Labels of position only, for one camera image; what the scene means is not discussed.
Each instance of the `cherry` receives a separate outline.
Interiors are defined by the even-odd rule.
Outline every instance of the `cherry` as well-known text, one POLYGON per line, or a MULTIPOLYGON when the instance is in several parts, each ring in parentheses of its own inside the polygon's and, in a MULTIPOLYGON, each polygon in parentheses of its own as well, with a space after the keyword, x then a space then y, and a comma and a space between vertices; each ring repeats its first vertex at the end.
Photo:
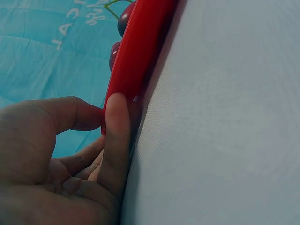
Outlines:
POLYGON ((113 65, 116 60, 116 56, 117 56, 120 44, 121 44, 121 42, 117 42, 112 46, 111 56, 109 57, 109 68, 111 71, 113 70, 113 65))
POLYGON ((121 17, 120 17, 119 20, 118 20, 118 31, 119 31, 119 34, 120 34, 121 36, 124 35, 126 26, 127 26, 127 24, 128 24, 129 18, 130 18, 130 16, 131 16, 131 13, 132 13, 134 7, 135 7, 135 1, 132 2, 132 3, 124 10, 124 12, 122 13, 121 17))

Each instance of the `white fabric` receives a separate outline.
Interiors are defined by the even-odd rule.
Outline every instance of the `white fabric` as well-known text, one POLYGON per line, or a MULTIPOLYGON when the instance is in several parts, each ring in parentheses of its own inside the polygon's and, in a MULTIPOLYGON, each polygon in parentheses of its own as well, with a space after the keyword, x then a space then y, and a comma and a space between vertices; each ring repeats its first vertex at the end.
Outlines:
POLYGON ((300 224, 300 0, 184 5, 150 85, 122 224, 300 224))

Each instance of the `palm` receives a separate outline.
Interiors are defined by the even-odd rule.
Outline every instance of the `palm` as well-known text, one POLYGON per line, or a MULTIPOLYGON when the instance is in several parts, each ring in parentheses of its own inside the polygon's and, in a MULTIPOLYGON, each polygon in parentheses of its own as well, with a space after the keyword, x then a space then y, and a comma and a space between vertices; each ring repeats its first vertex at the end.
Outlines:
POLYGON ((95 129, 101 114, 101 109, 74 98, 29 102, 0 112, 0 184, 6 183, 0 185, 4 193, 0 196, 18 215, 7 216, 8 222, 16 218, 28 224, 118 222, 130 142, 123 96, 116 94, 107 104, 105 138, 74 156, 51 158, 56 134, 95 129))

